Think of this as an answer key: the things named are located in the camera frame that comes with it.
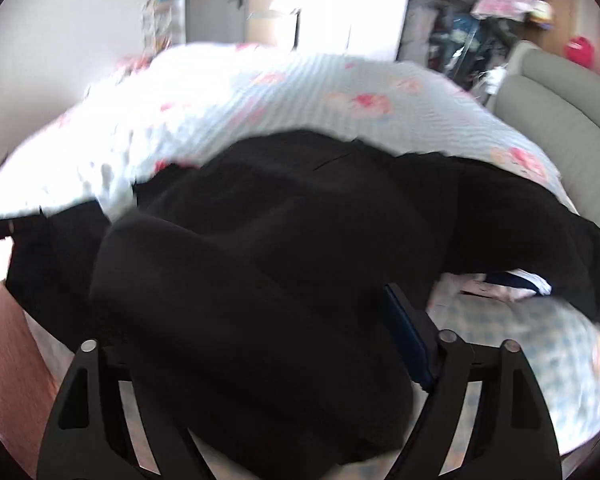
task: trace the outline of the white cabinet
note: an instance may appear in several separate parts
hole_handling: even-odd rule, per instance
[[[304,0],[298,49],[394,61],[408,0]]]

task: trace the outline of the upholstered headboard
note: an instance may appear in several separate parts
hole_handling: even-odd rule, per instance
[[[544,149],[579,213],[600,227],[600,76],[523,41],[488,108]]]

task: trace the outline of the metal screw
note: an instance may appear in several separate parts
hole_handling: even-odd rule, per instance
[[[97,346],[98,342],[95,339],[88,339],[80,345],[80,350],[83,352],[91,352],[92,350],[95,350]]]
[[[520,347],[520,343],[518,343],[517,341],[513,341],[513,339],[507,339],[504,342],[504,348],[509,350],[509,352],[511,352],[512,354],[515,354],[516,352],[520,352],[520,350],[522,350],[522,348]]]
[[[441,330],[438,337],[440,338],[440,341],[444,341],[445,343],[454,343],[458,340],[458,334],[453,330]]]

